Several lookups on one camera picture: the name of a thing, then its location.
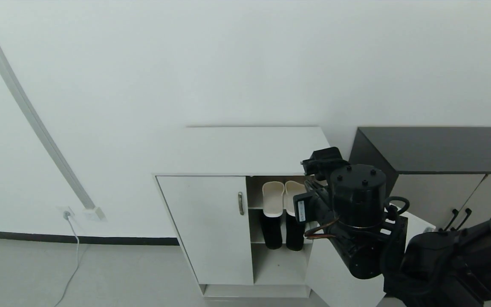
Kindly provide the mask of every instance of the wall outlet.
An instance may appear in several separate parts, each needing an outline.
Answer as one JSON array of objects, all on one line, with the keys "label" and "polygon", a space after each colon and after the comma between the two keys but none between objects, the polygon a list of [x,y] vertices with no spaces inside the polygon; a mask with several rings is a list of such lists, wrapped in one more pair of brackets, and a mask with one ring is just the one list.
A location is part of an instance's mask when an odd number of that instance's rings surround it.
[{"label": "wall outlet", "polygon": [[93,209],[82,210],[84,216],[89,221],[103,221],[105,214],[101,211],[100,207],[94,207]]},{"label": "wall outlet", "polygon": [[69,212],[71,215],[71,217],[74,217],[75,214],[73,213],[72,211],[72,208],[68,207],[68,206],[56,206],[56,209],[58,209],[58,211],[60,212],[60,216],[61,217],[64,217],[64,212]]}]

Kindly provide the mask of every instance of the red wire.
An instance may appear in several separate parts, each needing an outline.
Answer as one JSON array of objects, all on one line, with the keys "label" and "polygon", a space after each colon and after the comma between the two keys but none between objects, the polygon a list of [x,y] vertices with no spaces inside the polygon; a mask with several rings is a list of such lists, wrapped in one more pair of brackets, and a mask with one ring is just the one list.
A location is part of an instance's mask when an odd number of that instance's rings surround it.
[{"label": "red wire", "polygon": [[325,225],[321,225],[321,226],[315,227],[314,229],[310,229],[308,231],[305,231],[304,236],[306,237],[306,239],[310,239],[310,240],[336,237],[335,235],[326,235],[326,234],[321,234],[321,233],[316,234],[316,232],[318,232],[322,229],[326,229],[330,225],[333,225],[334,223],[336,223],[338,221],[338,219],[339,219],[339,216],[337,216],[337,218],[335,218],[333,221],[326,223]]}]

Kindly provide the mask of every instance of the black cabinet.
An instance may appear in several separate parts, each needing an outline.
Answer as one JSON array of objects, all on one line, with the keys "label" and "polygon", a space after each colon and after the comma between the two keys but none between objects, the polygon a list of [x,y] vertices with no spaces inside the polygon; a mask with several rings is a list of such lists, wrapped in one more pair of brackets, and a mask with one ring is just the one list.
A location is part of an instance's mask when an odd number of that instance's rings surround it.
[{"label": "black cabinet", "polygon": [[349,161],[384,171],[386,194],[437,227],[491,217],[491,127],[359,127]]}]

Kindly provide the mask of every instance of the cabinet handle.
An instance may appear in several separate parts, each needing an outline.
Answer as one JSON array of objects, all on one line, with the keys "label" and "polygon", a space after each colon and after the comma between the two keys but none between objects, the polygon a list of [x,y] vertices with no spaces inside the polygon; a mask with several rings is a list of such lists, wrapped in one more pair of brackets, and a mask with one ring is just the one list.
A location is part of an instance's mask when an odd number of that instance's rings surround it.
[{"label": "cabinet handle", "polygon": [[244,202],[242,192],[238,192],[238,209],[240,210],[240,215],[244,215]]},{"label": "cabinet handle", "polygon": [[456,217],[458,217],[459,211],[457,209],[452,209],[452,214],[454,216],[452,216],[450,223],[448,223],[448,225],[446,225],[445,229],[439,229],[439,231],[447,231],[448,228],[450,227],[450,225],[452,225],[452,223],[454,223],[454,220],[456,220]]},{"label": "cabinet handle", "polygon": [[471,216],[471,213],[473,213],[473,210],[471,210],[470,208],[467,208],[465,210],[465,218],[463,219],[463,221],[458,225],[458,227],[456,227],[456,230],[459,230],[462,225],[467,221],[467,219],[469,218],[469,216]]}]

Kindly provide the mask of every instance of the gray floor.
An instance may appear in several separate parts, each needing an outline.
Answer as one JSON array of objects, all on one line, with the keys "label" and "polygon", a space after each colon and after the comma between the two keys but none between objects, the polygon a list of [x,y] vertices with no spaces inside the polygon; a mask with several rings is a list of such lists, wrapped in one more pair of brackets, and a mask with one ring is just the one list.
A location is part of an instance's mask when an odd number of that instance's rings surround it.
[{"label": "gray floor", "polygon": [[[59,307],[327,307],[310,299],[205,301],[178,246],[81,245]],[[75,268],[75,245],[0,239],[0,307],[52,307]],[[378,307],[402,307],[384,299]]]}]

